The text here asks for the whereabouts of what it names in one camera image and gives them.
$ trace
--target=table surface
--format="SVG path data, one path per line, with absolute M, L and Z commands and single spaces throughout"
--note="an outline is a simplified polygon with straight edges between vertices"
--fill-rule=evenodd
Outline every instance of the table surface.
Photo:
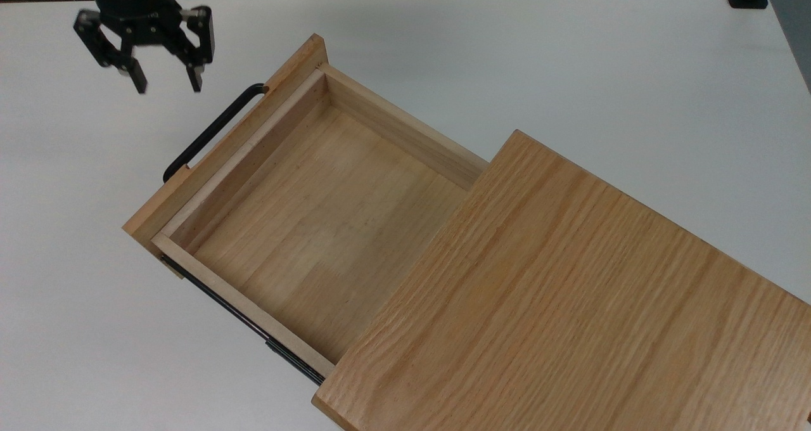
M 313 32 L 334 67 L 480 156 L 519 128 L 811 302 L 811 96 L 771 8 L 205 4 L 217 50 L 203 92 L 146 48 L 146 96 L 73 34 L 91 4 L 0 4 L 4 428 L 335 428 L 309 403 L 315 385 L 120 229 Z

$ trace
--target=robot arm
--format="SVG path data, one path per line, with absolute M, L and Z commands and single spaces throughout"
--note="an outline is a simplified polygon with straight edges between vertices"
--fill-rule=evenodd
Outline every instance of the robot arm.
M 214 56 L 211 8 L 184 10 L 175 0 L 96 0 L 96 4 L 99 11 L 79 12 L 73 29 L 99 65 L 118 68 L 132 79 L 138 93 L 145 93 L 147 80 L 132 50 L 135 46 L 159 44 L 186 66 L 191 87 L 200 91 L 201 73 Z M 180 28 L 183 22 L 199 36 L 200 46 L 195 47 L 186 37 Z M 121 36 L 121 49 L 110 43 L 102 25 Z

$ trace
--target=drawer handle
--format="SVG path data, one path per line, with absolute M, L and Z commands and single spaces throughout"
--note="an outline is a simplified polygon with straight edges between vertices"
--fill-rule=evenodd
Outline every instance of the drawer handle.
M 203 150 L 205 145 L 214 139 L 214 137 L 217 136 L 217 133 L 220 133 L 220 130 L 222 130 L 222 128 L 225 127 L 226 124 L 228 124 L 228 122 L 230 122 L 231 119 L 233 119 L 234 116 L 237 115 L 237 113 L 253 99 L 253 97 L 263 95 L 267 93 L 267 90 L 267 86 L 261 84 L 261 82 L 253 84 L 251 87 L 245 89 L 245 91 L 243 91 L 243 93 L 241 93 L 240 96 L 238 96 L 237 99 L 235 99 L 234 102 L 232 102 L 228 108 L 226 108 L 226 110 L 220 114 L 219 117 L 214 119 L 214 122 L 212 122 L 208 128 L 203 130 L 203 133 L 200 133 L 200 136 L 192 141 L 189 147 L 180 153 L 180 155 L 177 156 L 177 159 L 174 159 L 174 162 L 172 162 L 172 164 L 166 168 L 166 171 L 163 173 L 163 182 L 165 183 L 170 179 L 170 177 L 174 176 L 174 174 L 177 173 L 177 170 L 182 168 L 183 165 L 188 165 L 188 163 L 191 162 L 191 159 L 194 159 L 195 155 Z

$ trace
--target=wood grain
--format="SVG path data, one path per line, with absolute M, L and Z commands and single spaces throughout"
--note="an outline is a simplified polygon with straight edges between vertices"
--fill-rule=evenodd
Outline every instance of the wood grain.
M 215 293 L 224 298 L 229 304 L 254 321 L 256 325 L 260 325 L 263 330 L 271 333 L 276 340 L 293 351 L 299 358 L 303 359 L 313 370 L 318 371 L 322 376 L 328 376 L 331 371 L 333 371 L 334 365 L 324 358 L 324 356 L 310 347 L 310 345 L 307 345 L 306 342 L 301 341 L 301 338 L 294 335 L 292 331 L 288 330 L 284 325 L 268 315 L 267 312 L 260 309 L 259 306 L 246 298 L 245 295 L 234 289 L 231 284 L 211 272 L 211 269 L 205 267 L 204 264 L 192 257 L 191 254 L 174 243 L 174 241 L 170 240 L 170 238 L 166 237 L 166 235 L 158 233 L 153 238 L 153 243 L 172 260 L 176 261 L 177 264 L 180 264 L 183 269 L 192 273 L 195 278 L 200 279 L 208 288 L 214 290 Z
M 329 64 L 321 65 L 321 70 L 327 75 L 327 84 L 335 107 L 368 125 L 374 132 L 422 160 L 464 190 L 469 190 L 484 168 L 487 168 L 486 160 L 385 101 Z
M 260 125 L 296 90 L 318 65 L 327 63 L 327 49 L 321 36 L 313 35 L 295 54 L 281 65 L 267 81 L 269 91 L 198 163 L 194 169 L 177 172 L 160 188 L 127 223 L 128 232 L 151 254 L 160 256 L 160 249 L 151 243 L 154 235 L 170 218 L 200 190 L 217 169 L 240 148 Z
M 252 181 L 195 257 L 332 362 L 466 194 L 332 107 Z
M 313 403 L 356 430 L 799 430 L 811 309 L 515 133 Z

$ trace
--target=wooden drawer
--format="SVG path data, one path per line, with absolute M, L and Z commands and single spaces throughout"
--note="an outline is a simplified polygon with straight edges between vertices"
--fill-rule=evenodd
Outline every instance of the wooden drawer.
M 319 36 L 124 229 L 320 383 L 487 163 L 327 62 Z

